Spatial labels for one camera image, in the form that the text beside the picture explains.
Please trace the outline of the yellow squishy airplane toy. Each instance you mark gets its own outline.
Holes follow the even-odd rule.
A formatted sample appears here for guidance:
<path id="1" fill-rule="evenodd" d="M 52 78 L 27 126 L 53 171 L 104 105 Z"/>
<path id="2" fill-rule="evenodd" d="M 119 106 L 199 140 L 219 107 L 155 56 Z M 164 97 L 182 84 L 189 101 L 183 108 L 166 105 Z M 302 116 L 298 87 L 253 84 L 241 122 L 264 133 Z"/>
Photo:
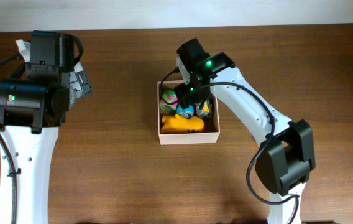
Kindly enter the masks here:
<path id="1" fill-rule="evenodd" d="M 163 116 L 161 134 L 199 133 L 204 130 L 204 121 L 196 116 L 185 118 L 179 114 Z"/>

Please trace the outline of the blue ball toy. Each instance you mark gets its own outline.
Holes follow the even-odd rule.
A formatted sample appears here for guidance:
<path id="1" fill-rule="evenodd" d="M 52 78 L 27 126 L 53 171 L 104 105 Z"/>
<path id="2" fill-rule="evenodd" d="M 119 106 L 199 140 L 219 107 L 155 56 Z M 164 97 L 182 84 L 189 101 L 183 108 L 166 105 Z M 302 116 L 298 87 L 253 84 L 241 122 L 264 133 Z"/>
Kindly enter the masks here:
<path id="1" fill-rule="evenodd" d="M 189 105 L 187 108 L 182 108 L 181 105 L 178 105 L 176 108 L 176 113 L 186 119 L 189 119 L 195 115 L 195 109 L 192 105 Z"/>

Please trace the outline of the colourful puzzle cube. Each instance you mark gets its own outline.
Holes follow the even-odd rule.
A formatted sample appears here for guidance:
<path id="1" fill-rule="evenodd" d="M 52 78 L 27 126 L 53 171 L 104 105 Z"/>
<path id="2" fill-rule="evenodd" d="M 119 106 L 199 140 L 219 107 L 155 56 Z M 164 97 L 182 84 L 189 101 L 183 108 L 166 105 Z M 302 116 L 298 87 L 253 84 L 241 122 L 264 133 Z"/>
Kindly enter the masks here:
<path id="1" fill-rule="evenodd" d="M 176 113 L 177 104 L 170 105 L 171 102 L 178 101 L 178 98 L 173 90 L 164 90 L 160 99 L 160 114 L 162 115 L 173 115 Z"/>

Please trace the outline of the pink cardboard box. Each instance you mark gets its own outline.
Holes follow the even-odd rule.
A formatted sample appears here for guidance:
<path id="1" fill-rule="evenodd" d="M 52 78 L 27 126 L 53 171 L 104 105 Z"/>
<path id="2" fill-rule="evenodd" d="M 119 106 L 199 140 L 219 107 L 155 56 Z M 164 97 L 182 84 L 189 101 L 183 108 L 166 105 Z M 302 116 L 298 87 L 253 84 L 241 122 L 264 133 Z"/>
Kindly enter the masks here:
<path id="1" fill-rule="evenodd" d="M 212 98 L 213 117 L 204 120 L 204 132 L 186 134 L 161 134 L 162 114 L 160 112 L 160 97 L 157 97 L 158 137 L 161 145 L 178 144 L 212 144 L 216 143 L 221 133 L 219 124 L 218 99 Z"/>

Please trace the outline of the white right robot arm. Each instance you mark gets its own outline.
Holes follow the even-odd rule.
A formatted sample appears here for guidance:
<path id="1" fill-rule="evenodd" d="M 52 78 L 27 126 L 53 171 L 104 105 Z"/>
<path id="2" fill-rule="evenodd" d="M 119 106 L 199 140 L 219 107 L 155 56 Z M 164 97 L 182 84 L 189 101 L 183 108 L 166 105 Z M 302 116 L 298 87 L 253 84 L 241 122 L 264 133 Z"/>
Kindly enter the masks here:
<path id="1" fill-rule="evenodd" d="M 177 86 L 183 107 L 210 96 L 222 101 L 259 145 L 246 172 L 251 193 L 269 205 L 268 223 L 301 223 L 301 195 L 316 167 L 313 130 L 292 121 L 257 93 L 224 52 L 210 55 L 191 39 L 176 51 L 184 84 Z"/>

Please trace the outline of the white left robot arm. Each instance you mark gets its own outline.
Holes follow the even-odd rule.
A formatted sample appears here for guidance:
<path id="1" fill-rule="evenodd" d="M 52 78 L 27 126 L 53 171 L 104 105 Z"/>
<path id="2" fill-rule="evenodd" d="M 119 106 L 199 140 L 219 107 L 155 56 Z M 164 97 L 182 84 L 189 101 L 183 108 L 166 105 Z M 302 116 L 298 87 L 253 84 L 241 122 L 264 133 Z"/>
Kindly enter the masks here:
<path id="1" fill-rule="evenodd" d="M 35 31 L 17 47 L 21 64 L 0 82 L 0 223 L 47 223 L 60 126 L 93 88 L 76 36 Z"/>

